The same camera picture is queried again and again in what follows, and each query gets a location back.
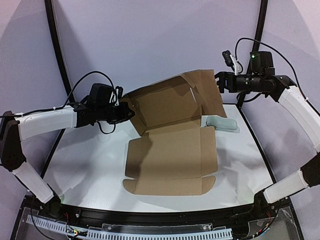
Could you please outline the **brown cardboard box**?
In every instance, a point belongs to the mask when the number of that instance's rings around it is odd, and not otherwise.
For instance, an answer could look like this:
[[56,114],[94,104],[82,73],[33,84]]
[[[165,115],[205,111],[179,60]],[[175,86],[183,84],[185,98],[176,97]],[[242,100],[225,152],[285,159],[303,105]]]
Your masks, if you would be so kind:
[[204,116],[225,118],[212,69],[184,72],[127,93],[138,138],[128,143],[122,184],[134,195],[201,196],[218,170],[216,129]]

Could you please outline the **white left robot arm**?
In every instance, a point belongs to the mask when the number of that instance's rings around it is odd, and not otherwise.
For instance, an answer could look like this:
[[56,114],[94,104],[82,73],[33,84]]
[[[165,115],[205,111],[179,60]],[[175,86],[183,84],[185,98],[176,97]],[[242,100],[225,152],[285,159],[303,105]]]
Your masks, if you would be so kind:
[[21,142],[31,137],[62,129],[81,128],[106,122],[109,125],[126,122],[135,116],[129,103],[122,100],[123,88],[94,83],[80,102],[13,114],[6,111],[0,118],[0,164],[41,202],[54,218],[63,215],[56,192],[27,162]]

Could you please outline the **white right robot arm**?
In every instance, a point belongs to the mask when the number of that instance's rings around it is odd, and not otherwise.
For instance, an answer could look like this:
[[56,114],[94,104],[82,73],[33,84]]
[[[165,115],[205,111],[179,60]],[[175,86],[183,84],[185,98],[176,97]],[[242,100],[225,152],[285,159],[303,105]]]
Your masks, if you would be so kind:
[[320,184],[320,115],[303,97],[297,82],[286,75],[275,73],[273,56],[269,51],[250,53],[251,73],[242,74],[242,65],[238,59],[226,50],[222,52],[225,64],[231,72],[220,71],[215,74],[220,93],[254,92],[271,97],[283,107],[299,124],[308,136],[316,155],[299,170],[254,195],[251,211],[263,211],[286,197],[304,189]]

